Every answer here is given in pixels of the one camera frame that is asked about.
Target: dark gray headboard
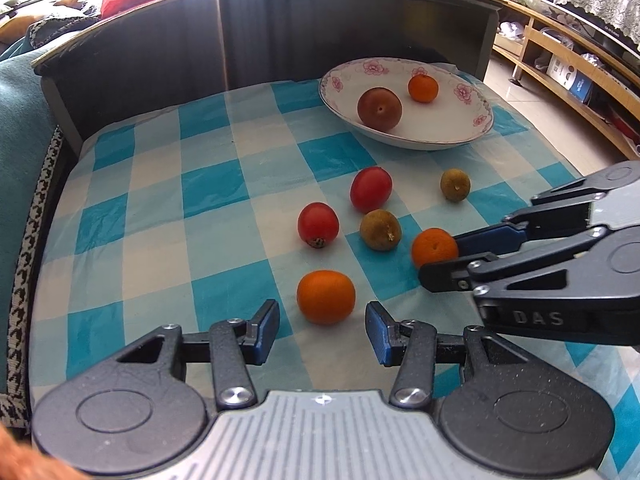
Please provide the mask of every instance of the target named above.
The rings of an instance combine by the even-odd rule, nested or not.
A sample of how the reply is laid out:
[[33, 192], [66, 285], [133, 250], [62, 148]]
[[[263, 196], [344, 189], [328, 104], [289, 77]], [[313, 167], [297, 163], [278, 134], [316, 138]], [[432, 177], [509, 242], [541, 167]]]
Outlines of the dark gray headboard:
[[35, 68], [56, 119], [79, 140], [133, 115], [225, 89], [318, 78], [361, 57], [448, 60], [482, 79], [499, 6], [493, 0], [159, 0], [87, 29]]

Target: screw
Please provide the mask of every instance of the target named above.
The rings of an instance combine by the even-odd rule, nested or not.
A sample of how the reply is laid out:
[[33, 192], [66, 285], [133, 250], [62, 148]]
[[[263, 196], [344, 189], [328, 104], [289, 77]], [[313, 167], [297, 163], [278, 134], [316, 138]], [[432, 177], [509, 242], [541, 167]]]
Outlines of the screw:
[[489, 292], [488, 285], [478, 285], [474, 289], [474, 296], [483, 296], [484, 294]]
[[244, 386], [235, 386], [233, 388], [227, 388], [220, 394], [220, 400], [225, 404], [244, 404], [254, 396]]
[[423, 402], [427, 398], [427, 394], [420, 388], [403, 388], [398, 390], [394, 397], [400, 404], [415, 406]]

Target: tablecloth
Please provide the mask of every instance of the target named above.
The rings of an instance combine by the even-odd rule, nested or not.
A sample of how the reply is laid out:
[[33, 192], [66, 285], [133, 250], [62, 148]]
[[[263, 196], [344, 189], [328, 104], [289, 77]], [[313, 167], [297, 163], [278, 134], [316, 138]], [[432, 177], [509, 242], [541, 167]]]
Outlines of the tablecloth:
[[[431, 294], [409, 258], [421, 230], [481, 228], [534, 194], [578, 174], [516, 110], [483, 83], [494, 129], [450, 150], [393, 148], [349, 130], [325, 108], [318, 82], [279, 82], [213, 95], [113, 124], [85, 143], [50, 230], [34, 300], [30, 345], [33, 402], [53, 386], [165, 323], [185, 333], [221, 319], [250, 317], [267, 298], [282, 322], [267, 364], [250, 367], [257, 389], [368, 389], [388, 392], [396, 369], [378, 365], [364, 307], [380, 300], [396, 319], [440, 332], [479, 322], [469, 294]], [[394, 182], [386, 208], [402, 225], [395, 251], [360, 239], [351, 206], [358, 170], [379, 165]], [[443, 170], [460, 168], [468, 199], [448, 203]], [[335, 242], [315, 250], [296, 221], [310, 202], [340, 219]], [[308, 323], [296, 305], [300, 278], [335, 269], [356, 286], [356, 309], [331, 326]], [[613, 407], [616, 433], [602, 465], [609, 479], [640, 472], [640, 358], [631, 348], [512, 338], [598, 390]], [[436, 394], [458, 384], [439, 366]], [[207, 365], [188, 382], [210, 395]]]

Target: cardboard box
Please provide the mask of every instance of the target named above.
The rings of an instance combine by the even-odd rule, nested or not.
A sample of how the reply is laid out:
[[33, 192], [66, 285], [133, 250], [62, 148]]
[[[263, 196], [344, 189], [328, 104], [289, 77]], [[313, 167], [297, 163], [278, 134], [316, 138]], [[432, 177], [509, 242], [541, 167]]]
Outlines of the cardboard box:
[[517, 40], [510, 40], [502, 34], [496, 33], [494, 44], [502, 47], [507, 52], [511, 52], [515, 57], [520, 57], [522, 53], [522, 42]]
[[593, 82], [574, 66], [565, 63], [554, 54], [546, 70], [547, 75], [554, 81], [559, 82], [581, 103], [586, 103], [591, 95]]

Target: white bowl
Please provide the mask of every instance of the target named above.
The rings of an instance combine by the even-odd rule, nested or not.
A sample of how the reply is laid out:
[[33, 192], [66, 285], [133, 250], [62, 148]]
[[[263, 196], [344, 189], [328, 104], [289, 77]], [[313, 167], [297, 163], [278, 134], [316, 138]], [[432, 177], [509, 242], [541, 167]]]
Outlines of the white bowl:
[[[411, 99], [407, 85], [423, 73], [439, 86], [436, 99], [422, 104]], [[402, 118], [387, 133], [362, 124], [358, 100], [370, 88], [382, 86], [402, 103]], [[443, 150], [476, 140], [494, 125], [494, 112], [480, 91], [461, 77], [437, 66], [391, 57], [344, 63], [320, 80], [324, 104], [358, 131], [391, 146], [409, 150]]]

